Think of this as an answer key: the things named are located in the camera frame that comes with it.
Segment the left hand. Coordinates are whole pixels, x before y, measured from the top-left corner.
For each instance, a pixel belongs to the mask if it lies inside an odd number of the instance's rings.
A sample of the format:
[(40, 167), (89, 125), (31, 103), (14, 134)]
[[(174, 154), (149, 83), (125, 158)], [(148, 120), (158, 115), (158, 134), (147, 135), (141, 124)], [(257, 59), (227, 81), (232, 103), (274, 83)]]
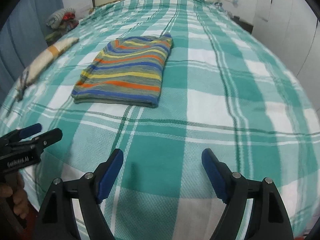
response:
[(15, 215), (25, 219), (29, 213), (28, 196), (24, 190), (24, 181), (20, 172), (15, 173), (15, 181), (17, 183), (16, 191), (13, 191), (9, 184), (1, 183), (1, 197), (12, 197)]

